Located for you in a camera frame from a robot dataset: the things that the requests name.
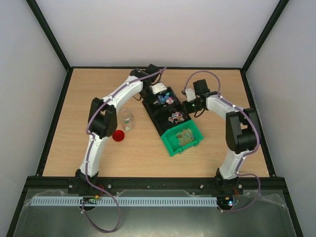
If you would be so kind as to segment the metal scoop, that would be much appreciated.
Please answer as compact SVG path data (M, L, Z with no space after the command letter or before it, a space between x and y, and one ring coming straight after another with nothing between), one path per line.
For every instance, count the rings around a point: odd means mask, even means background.
M162 96L159 95L157 100L154 102L155 105L165 104L167 103L167 100L169 99L169 96Z

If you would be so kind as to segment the green bin with gummies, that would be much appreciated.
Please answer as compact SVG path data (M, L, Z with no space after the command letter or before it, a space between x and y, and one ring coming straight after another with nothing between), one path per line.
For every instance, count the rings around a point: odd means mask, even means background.
M181 154L184 150L196 147L204 139L193 120L168 129L161 137L169 155Z

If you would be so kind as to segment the black bin with star candies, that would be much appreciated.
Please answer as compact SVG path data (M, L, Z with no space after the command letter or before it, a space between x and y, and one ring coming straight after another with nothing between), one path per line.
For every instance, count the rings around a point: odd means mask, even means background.
M155 113L161 109L171 108L173 105L180 104L180 100L169 86L167 91L160 94L151 94L145 97L142 101L143 106L145 107L148 113Z

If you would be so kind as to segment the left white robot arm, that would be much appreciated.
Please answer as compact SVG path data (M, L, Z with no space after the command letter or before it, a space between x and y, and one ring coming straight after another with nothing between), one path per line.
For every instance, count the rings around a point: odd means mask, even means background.
M166 67L159 69L154 65L146 70L134 69L112 93L92 100L85 130L89 142L84 159L75 173L74 182L70 184L70 193L90 195L103 191L97 185L99 164L107 140L117 130L117 112L135 94L149 89L165 70Z

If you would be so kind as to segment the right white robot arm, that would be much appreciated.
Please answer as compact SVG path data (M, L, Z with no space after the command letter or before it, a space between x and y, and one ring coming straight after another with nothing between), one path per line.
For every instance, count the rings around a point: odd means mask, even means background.
M185 112L212 111L225 120L228 152L216 171L214 182L215 189L224 194L237 185L245 159L260 147L257 115L254 109L243 109L229 102L218 91L210 91L204 79L194 82L193 86L193 89L185 86L182 90L187 98L182 102Z

